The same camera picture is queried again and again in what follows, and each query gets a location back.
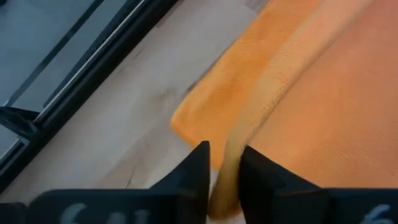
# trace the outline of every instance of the fabric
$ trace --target fabric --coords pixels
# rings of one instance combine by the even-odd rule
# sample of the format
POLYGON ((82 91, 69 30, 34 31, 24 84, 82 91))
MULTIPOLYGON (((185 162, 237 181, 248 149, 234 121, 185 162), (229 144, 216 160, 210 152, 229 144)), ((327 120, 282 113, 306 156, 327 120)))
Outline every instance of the fabric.
MULTIPOLYGON (((193 145, 210 140, 216 168, 269 62, 321 6, 272 1, 175 112, 171 127, 193 145)), ((397 187, 397 6, 373 1, 333 42, 325 42, 250 145, 321 187, 397 187)), ((330 17, 330 24, 336 19, 330 17)), ((328 30, 321 28, 322 34, 328 30)), ((299 49, 306 51, 304 45, 299 49)))
POLYGON ((312 66, 370 2, 323 1, 268 61, 229 132, 223 163, 210 196, 210 218, 227 219, 241 211, 237 183, 244 148, 302 73, 312 66))

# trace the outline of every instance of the black window frame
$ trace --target black window frame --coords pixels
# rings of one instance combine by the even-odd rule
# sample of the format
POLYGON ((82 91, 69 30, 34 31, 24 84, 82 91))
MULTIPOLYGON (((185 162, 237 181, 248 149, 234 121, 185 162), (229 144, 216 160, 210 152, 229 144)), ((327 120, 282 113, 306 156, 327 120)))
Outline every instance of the black window frame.
POLYGON ((108 26, 76 64, 67 79, 35 119, 39 128, 29 143, 18 140, 0 160, 0 193, 56 135, 91 94, 102 84, 131 50, 170 10, 177 0, 127 0, 108 26), (95 58, 87 64, 95 52, 95 58), (70 81, 80 68, 86 68, 70 81))

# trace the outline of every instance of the light wood surface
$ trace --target light wood surface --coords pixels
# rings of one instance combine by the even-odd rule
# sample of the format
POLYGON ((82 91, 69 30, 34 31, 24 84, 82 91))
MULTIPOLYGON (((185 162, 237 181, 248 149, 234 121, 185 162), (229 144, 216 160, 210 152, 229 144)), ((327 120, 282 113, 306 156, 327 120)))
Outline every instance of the light wood surface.
POLYGON ((29 203, 50 189, 146 188, 157 182, 191 150, 169 129, 174 109, 264 5, 264 0, 178 3, 1 201, 29 203))

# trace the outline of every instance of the orange towel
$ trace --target orange towel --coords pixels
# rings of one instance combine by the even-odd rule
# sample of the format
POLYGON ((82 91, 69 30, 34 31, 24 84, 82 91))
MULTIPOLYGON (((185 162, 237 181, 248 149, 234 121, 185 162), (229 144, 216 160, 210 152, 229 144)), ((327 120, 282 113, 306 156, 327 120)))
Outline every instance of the orange towel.
MULTIPOLYGON (((321 3, 272 1, 175 112, 171 127, 193 145, 210 140, 216 168, 255 84, 321 3)), ((398 187, 397 6, 374 1, 325 44, 250 145, 322 187, 398 187)))

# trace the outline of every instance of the towel fold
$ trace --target towel fold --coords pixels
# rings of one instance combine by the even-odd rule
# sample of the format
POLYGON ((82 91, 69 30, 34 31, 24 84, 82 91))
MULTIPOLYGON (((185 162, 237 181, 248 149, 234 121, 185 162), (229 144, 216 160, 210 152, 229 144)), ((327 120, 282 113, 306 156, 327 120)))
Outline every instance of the towel fold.
MULTIPOLYGON (((274 67, 286 63, 289 68, 300 60, 272 63, 286 43, 322 7, 354 14, 358 7, 349 6, 370 2, 337 38, 323 42, 321 54, 299 71, 300 78, 278 99, 250 145, 322 187, 398 187, 398 2, 330 2, 340 5, 270 2, 184 99, 172 129, 193 145, 210 140, 212 164, 220 168, 228 134, 247 104, 253 105, 250 97, 257 83, 274 67)), ((301 36, 312 39, 298 38, 303 44, 286 54, 314 52, 317 38, 339 19, 324 18, 319 28, 301 36)), ((281 69, 275 71, 271 74, 283 80, 285 74, 277 73, 281 69)), ((261 104, 267 97, 255 100, 261 104)))

